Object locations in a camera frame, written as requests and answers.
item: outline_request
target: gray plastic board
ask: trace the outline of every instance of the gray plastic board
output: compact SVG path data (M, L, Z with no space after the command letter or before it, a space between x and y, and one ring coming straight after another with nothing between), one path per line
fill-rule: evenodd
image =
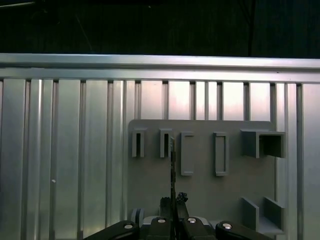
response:
M175 190L176 194L187 193L186 205L191 216L209 221L241 222L242 197L259 207L264 197L274 200L275 157L242 155L242 144L248 144L242 142L243 129L274 131L275 125L267 121L131 121L128 127L129 216L135 208L144 208L145 216L158 215L160 199L170 196L166 134L176 139Z

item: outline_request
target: gray rectangular bracket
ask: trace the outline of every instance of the gray rectangular bracket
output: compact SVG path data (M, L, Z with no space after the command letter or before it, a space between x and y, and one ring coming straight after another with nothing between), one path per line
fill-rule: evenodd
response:
M192 155L188 154L192 149L186 149L185 140L186 138L193 137L194 133L191 131L181 132L181 175L182 176L191 176L194 174L195 163Z
M172 137L171 128L160 128L160 158L170 158L170 137Z
M286 134L278 131L241 130L242 154L259 159L263 155L286 157Z
M252 201L242 199L242 224L254 231L259 230L259 207Z
M281 235L285 230L285 209L268 197L263 198L262 214L252 201L242 198L242 224L261 234Z
M263 215L281 231L285 231L285 209L268 197L263 198Z
M145 156L145 131L146 128L136 128L132 131L132 157Z
M213 133L213 156L215 175L227 176L229 174L229 137L226 132ZM223 165L223 171L218 170L219 165Z

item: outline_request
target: metal screw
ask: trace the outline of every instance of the metal screw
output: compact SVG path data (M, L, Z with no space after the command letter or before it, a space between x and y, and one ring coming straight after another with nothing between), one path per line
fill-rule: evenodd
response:
M125 229L132 229L134 226L132 226L131 224L125 225L124 228Z
M225 229L232 229L232 226L231 226L229 223L224 223L224 224L222 224L222 226L223 226Z
M188 222L194 224L197 220L193 217L188 218Z

